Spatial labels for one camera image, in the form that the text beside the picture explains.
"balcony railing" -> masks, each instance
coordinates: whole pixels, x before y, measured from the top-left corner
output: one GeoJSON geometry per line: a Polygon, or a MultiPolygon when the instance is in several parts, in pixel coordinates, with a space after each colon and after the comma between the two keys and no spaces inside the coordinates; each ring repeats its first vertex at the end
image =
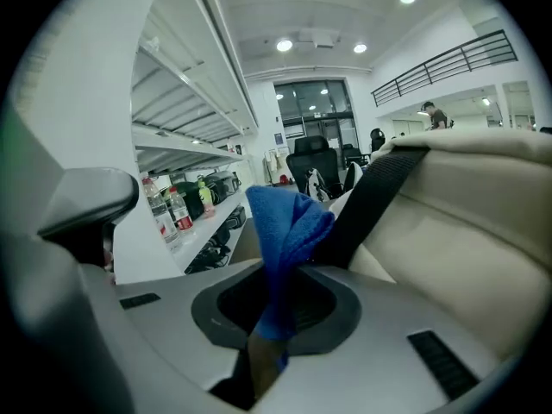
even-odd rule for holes
{"type": "Polygon", "coordinates": [[[517,60],[504,30],[491,32],[440,53],[385,83],[372,92],[373,100],[380,106],[459,73],[517,60]]]}

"black vent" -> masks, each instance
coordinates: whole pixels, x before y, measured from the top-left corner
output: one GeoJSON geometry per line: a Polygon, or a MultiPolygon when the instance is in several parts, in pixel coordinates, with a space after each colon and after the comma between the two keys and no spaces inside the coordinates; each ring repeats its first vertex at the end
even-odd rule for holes
{"type": "Polygon", "coordinates": [[[140,296],[133,296],[132,298],[121,299],[119,301],[119,304],[121,304],[121,307],[124,310],[129,310],[131,308],[139,307],[141,305],[151,304],[156,300],[160,300],[160,297],[157,296],[155,293],[146,293],[146,294],[141,294],[140,296]]]}
{"type": "Polygon", "coordinates": [[[479,383],[433,331],[410,335],[408,340],[450,400],[459,398],[479,383]]]}

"black strap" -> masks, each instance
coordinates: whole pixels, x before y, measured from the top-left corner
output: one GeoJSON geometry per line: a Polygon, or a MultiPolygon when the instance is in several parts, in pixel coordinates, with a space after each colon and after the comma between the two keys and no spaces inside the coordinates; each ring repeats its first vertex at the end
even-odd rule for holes
{"type": "Polygon", "coordinates": [[[345,203],[334,228],[315,248],[312,259],[347,268],[354,251],[373,230],[426,147],[395,147],[371,164],[345,203]]]}

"black office chair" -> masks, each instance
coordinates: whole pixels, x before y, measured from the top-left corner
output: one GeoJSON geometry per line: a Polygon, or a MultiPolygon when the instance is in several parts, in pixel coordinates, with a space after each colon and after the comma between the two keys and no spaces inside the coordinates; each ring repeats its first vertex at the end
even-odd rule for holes
{"type": "Polygon", "coordinates": [[[381,146],[386,143],[386,135],[381,129],[372,129],[372,132],[370,132],[370,139],[372,140],[372,152],[380,150],[381,146]]]}
{"type": "Polygon", "coordinates": [[[345,158],[345,167],[348,167],[351,162],[355,162],[359,166],[365,166],[370,163],[369,154],[361,153],[357,147],[352,144],[343,144],[343,158],[345,158]]]}
{"type": "Polygon", "coordinates": [[[308,136],[295,140],[295,152],[285,159],[301,193],[307,186],[306,172],[317,169],[333,198],[342,195],[343,189],[337,172],[337,152],[329,148],[323,136],[308,136]]]}

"blue towel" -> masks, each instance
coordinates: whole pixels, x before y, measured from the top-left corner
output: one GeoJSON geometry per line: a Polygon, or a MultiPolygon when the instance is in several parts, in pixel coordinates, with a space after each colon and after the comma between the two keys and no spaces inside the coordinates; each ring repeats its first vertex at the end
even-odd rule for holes
{"type": "Polygon", "coordinates": [[[268,305],[255,331],[265,339],[288,340],[295,334],[286,299],[290,274],[329,233],[334,214],[311,198],[285,189],[250,187],[246,194],[268,282],[268,305]]]}

